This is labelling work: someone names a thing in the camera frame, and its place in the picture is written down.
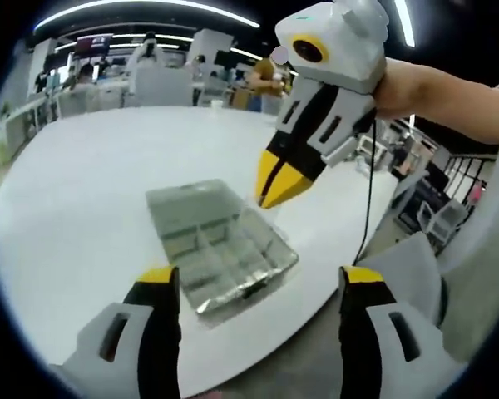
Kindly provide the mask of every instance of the human hand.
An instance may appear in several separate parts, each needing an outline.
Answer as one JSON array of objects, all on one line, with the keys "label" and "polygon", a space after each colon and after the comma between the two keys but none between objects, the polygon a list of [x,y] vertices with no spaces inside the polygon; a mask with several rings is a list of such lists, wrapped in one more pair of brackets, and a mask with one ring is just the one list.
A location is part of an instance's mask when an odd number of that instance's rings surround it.
[{"label": "human hand", "polygon": [[281,82],[280,81],[272,81],[271,84],[270,84],[270,87],[272,89],[276,90],[276,89],[280,89],[283,86],[281,86]]},{"label": "human hand", "polygon": [[399,119],[416,113],[422,95],[422,66],[387,59],[383,79],[373,93],[377,116]]}]

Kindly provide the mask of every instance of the ceiling light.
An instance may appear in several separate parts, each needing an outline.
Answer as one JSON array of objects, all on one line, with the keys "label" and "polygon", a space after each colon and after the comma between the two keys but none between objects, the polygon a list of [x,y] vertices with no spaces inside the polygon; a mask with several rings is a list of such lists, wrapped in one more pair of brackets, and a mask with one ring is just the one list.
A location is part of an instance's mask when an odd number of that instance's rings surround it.
[{"label": "ceiling light", "polygon": [[[130,47],[140,47],[142,43],[123,43],[123,44],[111,44],[109,48],[130,48]],[[158,47],[163,48],[180,48],[177,44],[158,44]]]},{"label": "ceiling light", "polygon": [[92,39],[93,37],[113,36],[112,33],[97,33],[96,35],[79,36],[76,40]]},{"label": "ceiling light", "polygon": [[[127,33],[124,35],[113,35],[115,39],[123,39],[126,37],[145,37],[145,33]],[[171,39],[171,40],[181,40],[183,42],[193,42],[194,39],[192,37],[184,37],[184,36],[172,36],[172,35],[156,35],[159,39]]]},{"label": "ceiling light", "polygon": [[396,7],[398,8],[399,19],[401,20],[401,28],[405,35],[405,42],[409,47],[415,47],[413,25],[410,22],[410,15],[408,14],[407,2],[405,0],[395,0]]},{"label": "ceiling light", "polygon": [[57,19],[59,19],[61,17],[65,17],[66,15],[73,14],[74,12],[86,10],[88,8],[100,7],[100,6],[105,6],[105,5],[109,5],[109,4],[118,4],[118,3],[124,3],[124,2],[157,2],[157,3],[164,3],[164,4],[175,4],[175,5],[184,6],[184,7],[198,8],[200,10],[213,12],[215,14],[220,14],[224,17],[234,19],[236,21],[245,23],[246,25],[249,25],[251,27],[260,27],[260,25],[257,22],[250,21],[249,19],[241,17],[240,15],[233,14],[232,12],[227,12],[227,11],[224,11],[224,10],[221,10],[219,8],[212,7],[212,6],[206,6],[205,4],[199,4],[197,2],[189,2],[187,0],[98,0],[95,2],[87,2],[85,4],[80,4],[78,6],[70,7],[66,10],[57,12],[56,14],[40,21],[33,28],[33,31],[36,31],[40,27],[43,27],[44,25],[47,25],[50,22],[56,21]]},{"label": "ceiling light", "polygon": [[59,51],[65,49],[65,48],[69,48],[69,47],[75,46],[76,44],[77,44],[77,42],[63,44],[62,46],[56,47],[54,49],[54,52],[59,52]]},{"label": "ceiling light", "polygon": [[256,56],[255,54],[252,54],[251,52],[245,52],[244,50],[239,50],[238,48],[232,47],[231,51],[239,53],[239,54],[242,54],[243,56],[254,58],[255,60],[259,60],[260,61],[260,60],[263,59],[263,57]]}]

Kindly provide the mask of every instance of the white plastic casing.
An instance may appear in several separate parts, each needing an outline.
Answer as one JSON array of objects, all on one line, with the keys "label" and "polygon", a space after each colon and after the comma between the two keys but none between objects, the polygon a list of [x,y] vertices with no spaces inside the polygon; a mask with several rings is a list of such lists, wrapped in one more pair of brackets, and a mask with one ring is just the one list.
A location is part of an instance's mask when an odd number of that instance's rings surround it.
[{"label": "white plastic casing", "polygon": [[[335,76],[329,72],[345,81],[373,79],[381,60],[384,61],[387,25],[388,15],[377,0],[336,0],[315,4],[286,17],[277,24],[275,33],[279,43],[288,49],[289,61],[295,69],[302,73],[308,68],[311,76],[305,73],[306,77],[337,85]],[[319,63],[304,60],[293,48],[297,35],[318,38],[327,48],[329,59]]]}]

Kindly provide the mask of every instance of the desk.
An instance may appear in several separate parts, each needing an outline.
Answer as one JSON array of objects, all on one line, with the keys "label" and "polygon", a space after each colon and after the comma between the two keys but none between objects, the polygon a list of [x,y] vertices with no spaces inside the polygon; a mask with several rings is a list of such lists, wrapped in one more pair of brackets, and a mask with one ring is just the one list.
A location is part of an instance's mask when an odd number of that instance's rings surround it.
[{"label": "desk", "polygon": [[28,123],[25,119],[30,113],[35,124],[35,131],[39,132],[42,128],[39,124],[37,110],[47,103],[46,97],[37,98],[25,105],[15,109],[4,121],[0,122],[0,141],[6,146],[6,159],[8,161],[17,153],[21,145],[27,140]]},{"label": "desk", "polygon": [[101,89],[118,88],[123,91],[128,91],[130,88],[129,79],[102,79],[96,82],[96,85]]},{"label": "desk", "polygon": [[205,83],[203,81],[194,81],[192,83],[192,88],[196,90],[203,90]]},{"label": "desk", "polygon": [[[0,281],[42,358],[66,360],[87,322],[166,264],[147,190],[219,178],[247,198],[273,134],[267,115],[152,107],[71,117],[37,135],[0,189]],[[396,185],[375,173],[368,241]],[[354,163],[326,170],[308,192],[263,211],[299,255],[282,288],[213,328],[181,295],[183,397],[253,366],[311,319],[336,290],[338,266],[353,262],[367,202]]]}]

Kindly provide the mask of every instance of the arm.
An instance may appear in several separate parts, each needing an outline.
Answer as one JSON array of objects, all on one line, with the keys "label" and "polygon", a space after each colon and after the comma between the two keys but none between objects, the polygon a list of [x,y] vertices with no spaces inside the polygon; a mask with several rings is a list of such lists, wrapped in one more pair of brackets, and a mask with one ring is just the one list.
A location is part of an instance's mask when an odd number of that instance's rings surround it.
[{"label": "arm", "polygon": [[140,55],[141,51],[142,51],[141,47],[137,47],[133,51],[133,53],[131,54],[131,57],[127,60],[126,72],[131,73],[136,69],[136,65],[138,64],[139,55]]},{"label": "arm", "polygon": [[251,72],[251,75],[249,75],[248,78],[248,83],[249,87],[252,89],[256,89],[258,87],[271,87],[272,82],[271,81],[263,81],[261,79],[262,75],[256,71]]},{"label": "arm", "polygon": [[165,59],[165,52],[163,51],[162,48],[157,47],[155,49],[156,56],[157,56],[157,62],[161,64],[162,67],[166,66],[166,59]]},{"label": "arm", "polygon": [[388,59],[374,97],[383,119],[416,114],[473,140],[499,144],[499,88]]},{"label": "arm", "polygon": [[422,67],[417,115],[460,131],[473,140],[499,144],[499,88],[464,81]]}]

